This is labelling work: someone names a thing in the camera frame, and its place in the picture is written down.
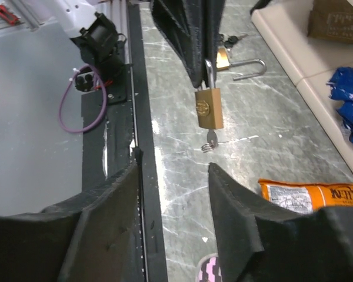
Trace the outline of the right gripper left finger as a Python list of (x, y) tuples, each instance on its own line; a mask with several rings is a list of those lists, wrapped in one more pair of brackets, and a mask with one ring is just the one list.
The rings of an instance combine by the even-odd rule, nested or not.
[(40, 213), (0, 216), (0, 281), (121, 281), (142, 150), (103, 184)]

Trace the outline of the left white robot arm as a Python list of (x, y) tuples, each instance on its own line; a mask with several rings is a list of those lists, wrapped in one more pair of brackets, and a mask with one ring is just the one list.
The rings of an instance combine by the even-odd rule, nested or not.
[[(111, 19), (98, 12), (95, 1), (7, 1), (31, 28), (55, 18), (79, 48), (82, 60), (104, 77), (113, 76), (118, 31)], [(182, 61), (193, 87), (215, 79), (218, 34), (225, 1), (150, 1), (156, 28)]]

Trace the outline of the small brass padlock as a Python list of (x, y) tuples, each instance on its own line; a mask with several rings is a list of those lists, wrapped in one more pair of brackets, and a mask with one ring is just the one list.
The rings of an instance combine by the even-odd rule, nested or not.
[(204, 90), (195, 92), (195, 108), (199, 127), (208, 130), (224, 128), (221, 90), (216, 88), (214, 68), (209, 59), (205, 59), (208, 85)]

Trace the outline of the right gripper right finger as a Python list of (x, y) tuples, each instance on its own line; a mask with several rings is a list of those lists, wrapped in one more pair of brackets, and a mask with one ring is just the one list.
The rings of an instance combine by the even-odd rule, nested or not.
[(353, 207), (299, 214), (216, 163), (209, 164), (208, 187), (224, 281), (353, 281)]

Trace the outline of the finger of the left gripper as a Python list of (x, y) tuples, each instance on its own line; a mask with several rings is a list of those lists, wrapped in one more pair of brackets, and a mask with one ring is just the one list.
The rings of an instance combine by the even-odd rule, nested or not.
[(180, 58), (193, 87), (205, 78), (207, 1), (151, 1), (155, 26)]
[(206, 1), (206, 58), (212, 63), (214, 82), (217, 78), (219, 28), (224, 11), (224, 0)]

